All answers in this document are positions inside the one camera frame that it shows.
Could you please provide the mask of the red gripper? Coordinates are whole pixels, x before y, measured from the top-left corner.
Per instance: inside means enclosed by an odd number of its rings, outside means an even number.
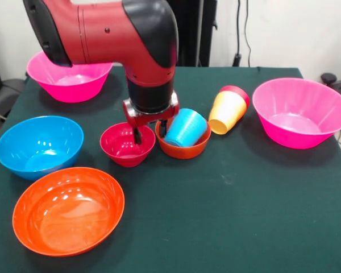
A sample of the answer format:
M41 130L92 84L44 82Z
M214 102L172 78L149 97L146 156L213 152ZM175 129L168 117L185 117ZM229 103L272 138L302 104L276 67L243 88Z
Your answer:
M158 113L145 113L141 112L140 110L136 110L129 98L123 101L123 111L127 123L131 127L133 127L134 142L137 145L142 144L142 135L138 127L161 120L159 126L159 136L161 138L164 138L167 134L168 119L171 119L172 117L177 115L179 109L180 104L178 101L177 93L175 91L173 91L170 97L169 106L164 111Z

